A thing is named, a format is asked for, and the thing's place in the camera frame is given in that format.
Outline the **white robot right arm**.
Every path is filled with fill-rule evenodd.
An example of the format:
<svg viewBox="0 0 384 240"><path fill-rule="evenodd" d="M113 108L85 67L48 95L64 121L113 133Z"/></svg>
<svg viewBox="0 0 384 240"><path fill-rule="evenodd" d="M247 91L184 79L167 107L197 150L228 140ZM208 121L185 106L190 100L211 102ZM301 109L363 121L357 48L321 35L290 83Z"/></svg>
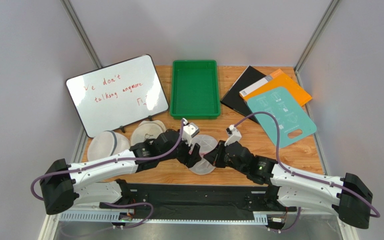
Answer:
<svg viewBox="0 0 384 240"><path fill-rule="evenodd" d="M256 184L267 185L266 201L271 204L326 212L355 228L369 228L373 194L355 174L340 177L307 172L254 155L239 142L225 145L220 141L204 159L217 168L232 168Z"/></svg>

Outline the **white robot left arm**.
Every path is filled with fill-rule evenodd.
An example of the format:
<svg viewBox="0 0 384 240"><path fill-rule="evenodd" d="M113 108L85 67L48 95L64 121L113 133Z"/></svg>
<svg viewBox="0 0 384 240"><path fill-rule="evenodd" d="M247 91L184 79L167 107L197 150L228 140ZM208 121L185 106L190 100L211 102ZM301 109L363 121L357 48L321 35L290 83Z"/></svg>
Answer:
<svg viewBox="0 0 384 240"><path fill-rule="evenodd" d="M114 184L103 181L147 171L172 159L191 168L201 160L200 147L192 144L193 137L199 132L190 124L183 126L182 131L169 129L155 139L98 160L72 164L63 158L54 161L37 180L46 214L56 215L85 203L126 205L130 197L125 183L121 180Z"/></svg>

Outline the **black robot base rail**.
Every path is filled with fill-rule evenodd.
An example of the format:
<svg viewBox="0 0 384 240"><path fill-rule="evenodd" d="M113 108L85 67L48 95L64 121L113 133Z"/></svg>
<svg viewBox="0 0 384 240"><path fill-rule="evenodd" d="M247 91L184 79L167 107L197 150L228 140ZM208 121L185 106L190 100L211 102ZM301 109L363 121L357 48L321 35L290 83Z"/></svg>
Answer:
<svg viewBox="0 0 384 240"><path fill-rule="evenodd" d="M149 214L151 208L146 203L154 207L152 220L245 221L253 220L254 212L282 215L297 211L269 201L264 186L120 183L126 197L115 204L138 203L133 207L138 219Z"/></svg>

